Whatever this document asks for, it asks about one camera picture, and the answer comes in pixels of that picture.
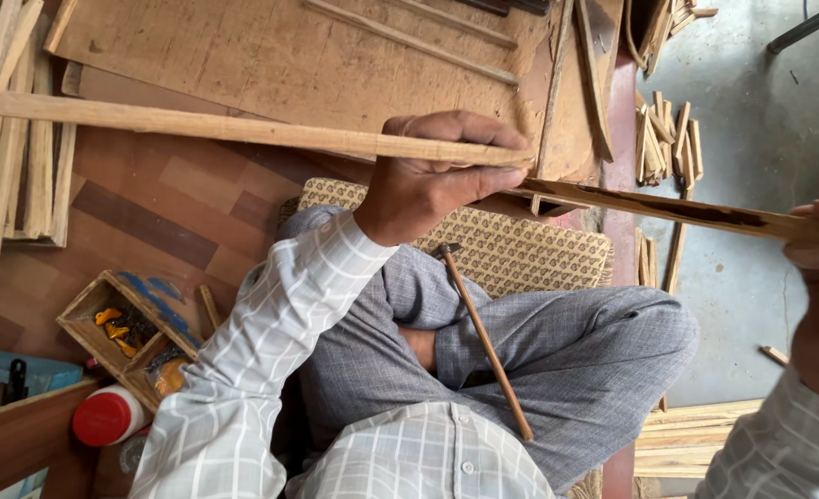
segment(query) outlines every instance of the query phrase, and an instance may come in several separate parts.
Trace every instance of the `gray floor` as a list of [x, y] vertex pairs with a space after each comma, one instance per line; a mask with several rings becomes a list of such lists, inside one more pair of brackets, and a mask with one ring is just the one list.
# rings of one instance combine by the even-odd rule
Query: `gray floor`
[[[720, 7], [667, 42], [638, 90], [662, 91], [701, 121], [704, 178], [696, 201], [785, 212], [819, 198], [819, 31], [772, 58], [766, 45], [803, 21], [802, 0], [705, 0]], [[809, 0], [810, 15], [819, 0]], [[797, 76], [797, 85], [790, 71]], [[640, 192], [679, 196], [674, 182]], [[664, 276], [673, 224], [639, 218], [659, 243]], [[788, 353], [807, 295], [773, 241], [690, 227], [677, 296], [702, 327], [698, 356], [668, 392], [671, 407], [767, 395], [780, 368], [757, 351]]]

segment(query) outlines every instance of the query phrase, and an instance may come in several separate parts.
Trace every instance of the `red bottle cap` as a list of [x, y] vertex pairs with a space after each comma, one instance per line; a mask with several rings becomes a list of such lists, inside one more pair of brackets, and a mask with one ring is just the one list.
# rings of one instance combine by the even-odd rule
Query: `red bottle cap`
[[101, 447], [116, 442], [129, 429], [132, 411], [123, 397], [105, 392], [84, 400], [74, 413], [72, 426], [85, 445]]

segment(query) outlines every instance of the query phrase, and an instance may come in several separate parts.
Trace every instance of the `patterned cushion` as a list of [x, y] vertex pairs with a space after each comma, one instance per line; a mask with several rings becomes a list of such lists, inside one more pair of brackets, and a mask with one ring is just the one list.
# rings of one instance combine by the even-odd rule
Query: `patterned cushion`
[[[335, 204], [356, 210], [367, 188], [331, 178], [304, 184], [298, 210]], [[412, 246], [425, 252], [461, 243], [459, 272], [492, 298], [525, 291], [606, 287], [612, 279], [613, 243], [597, 232], [581, 232], [459, 208]]]

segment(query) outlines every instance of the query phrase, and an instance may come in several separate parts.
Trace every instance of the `man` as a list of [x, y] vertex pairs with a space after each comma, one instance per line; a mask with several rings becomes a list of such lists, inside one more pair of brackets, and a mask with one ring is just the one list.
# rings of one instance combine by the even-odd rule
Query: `man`
[[[388, 121], [385, 133], [522, 149], [464, 112]], [[521, 443], [446, 271], [407, 246], [524, 171], [380, 158], [354, 212], [283, 227], [226, 324], [164, 400], [132, 497], [553, 497], [639, 432], [690, 361], [698, 326], [655, 289], [470, 292], [535, 440]], [[819, 201], [796, 214], [819, 219]], [[793, 368], [741, 418], [699, 488], [711, 497], [819, 497], [819, 244], [791, 242], [810, 309]], [[269, 453], [286, 376], [300, 370], [315, 447], [288, 485]]]

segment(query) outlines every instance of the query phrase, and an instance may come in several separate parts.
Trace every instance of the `gray trousers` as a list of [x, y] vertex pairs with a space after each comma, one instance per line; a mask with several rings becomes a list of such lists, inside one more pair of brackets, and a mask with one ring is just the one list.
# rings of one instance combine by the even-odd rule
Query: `gray trousers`
[[[341, 209], [317, 206], [289, 219], [295, 237]], [[540, 291], [492, 300], [465, 279], [533, 429], [524, 442], [556, 493], [633, 440], [698, 344], [692, 314], [659, 289]], [[435, 329], [436, 376], [425, 371], [397, 324]], [[503, 426], [516, 423], [477, 332], [437, 259], [402, 246], [347, 316], [324, 332], [298, 370], [311, 436], [325, 450], [346, 426], [419, 402], [456, 402]]]

